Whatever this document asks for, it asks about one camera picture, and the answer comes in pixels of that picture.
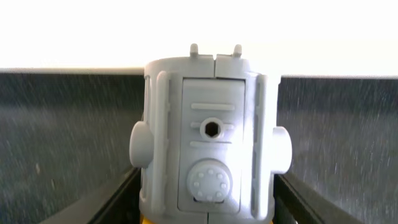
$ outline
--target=hexagonal hole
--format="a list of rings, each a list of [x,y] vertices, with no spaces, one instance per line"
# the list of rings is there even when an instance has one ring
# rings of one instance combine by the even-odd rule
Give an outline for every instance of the hexagonal hole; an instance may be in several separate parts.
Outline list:
[[[209,122],[205,126],[205,133],[210,138],[217,138],[220,135],[221,127],[216,122]]]

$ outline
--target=gray plastic part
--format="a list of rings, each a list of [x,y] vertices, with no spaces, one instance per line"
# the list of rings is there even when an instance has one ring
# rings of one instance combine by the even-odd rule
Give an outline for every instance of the gray plastic part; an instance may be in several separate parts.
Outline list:
[[[276,127],[280,77],[231,55],[166,58],[145,67],[144,120],[130,160],[142,167],[140,210],[155,223],[267,223],[274,174],[291,163]]]

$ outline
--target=toy robot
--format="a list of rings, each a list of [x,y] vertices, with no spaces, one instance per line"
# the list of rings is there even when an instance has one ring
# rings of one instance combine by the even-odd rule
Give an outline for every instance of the toy robot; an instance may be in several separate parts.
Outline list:
[[[145,67],[144,119],[130,160],[142,168],[139,207],[154,223],[270,223],[274,174],[292,145],[276,126],[280,76],[232,55],[165,58]]]

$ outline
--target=toy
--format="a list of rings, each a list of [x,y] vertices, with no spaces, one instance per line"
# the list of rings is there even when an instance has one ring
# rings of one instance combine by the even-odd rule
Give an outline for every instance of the toy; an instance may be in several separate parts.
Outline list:
[[[290,136],[276,126],[280,76],[232,55],[165,58],[145,67],[144,119],[130,160],[142,168],[140,211],[154,223],[269,223],[274,174],[288,171]]]

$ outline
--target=dotted round button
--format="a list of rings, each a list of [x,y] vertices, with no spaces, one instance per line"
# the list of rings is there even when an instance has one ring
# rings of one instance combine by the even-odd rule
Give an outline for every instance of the dotted round button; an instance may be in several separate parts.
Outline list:
[[[191,168],[187,187],[198,202],[222,202],[232,189],[232,176],[222,162],[208,159]]]

